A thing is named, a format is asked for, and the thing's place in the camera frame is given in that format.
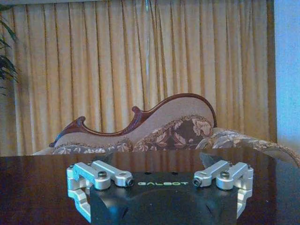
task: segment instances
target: white wall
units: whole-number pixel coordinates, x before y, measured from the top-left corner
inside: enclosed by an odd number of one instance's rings
[[[275,0],[277,140],[300,153],[300,0]]]

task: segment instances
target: dark wooden table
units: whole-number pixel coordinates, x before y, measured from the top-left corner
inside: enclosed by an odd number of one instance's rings
[[[300,224],[300,170],[251,149],[206,152],[254,168],[253,196],[237,224]],[[66,168],[96,154],[0,157],[0,224],[89,224],[67,197]],[[131,172],[202,170],[198,150],[115,153],[112,165]]]

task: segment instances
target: beige curtain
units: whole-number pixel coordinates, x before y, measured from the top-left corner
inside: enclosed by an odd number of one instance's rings
[[[1,155],[41,150],[82,115],[121,130],[132,106],[183,92],[206,97],[219,127],[270,139],[265,1],[20,5],[3,16],[20,73],[0,97]]]

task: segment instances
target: sofa cushion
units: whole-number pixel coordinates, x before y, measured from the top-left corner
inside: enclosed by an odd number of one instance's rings
[[[132,143],[128,139],[123,139],[115,145],[106,146],[90,146],[85,143],[70,142],[54,148],[53,155],[56,154],[86,154],[86,153],[105,153],[110,154],[116,151],[130,152],[132,151]]]
[[[207,148],[242,148],[249,147],[261,151],[274,158],[292,163],[300,167],[300,156],[292,149],[279,145],[277,143],[259,140],[247,135],[243,135],[233,130],[214,130],[211,137],[205,138],[199,142],[197,149]]]
[[[191,149],[212,135],[211,123],[200,115],[180,117],[136,143],[133,151]]]

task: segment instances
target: beige fabric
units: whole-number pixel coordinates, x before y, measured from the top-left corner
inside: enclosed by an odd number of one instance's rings
[[[157,109],[144,123],[127,135],[118,137],[99,137],[86,133],[72,133],[62,136],[55,144],[60,146],[68,142],[81,142],[89,145],[106,145],[116,143],[123,138],[128,138],[132,144],[136,144],[140,139],[149,135],[154,130],[161,128],[170,121],[176,120],[185,115],[198,114],[208,118],[213,124],[211,112],[206,104],[197,98],[178,98],[172,100]]]
[[[206,97],[219,127],[268,140],[266,10],[258,0],[151,0],[148,13],[139,0],[15,6],[3,16],[19,38],[8,55],[20,82],[0,97],[0,154],[43,149],[82,115],[120,130],[132,106],[181,92]]]

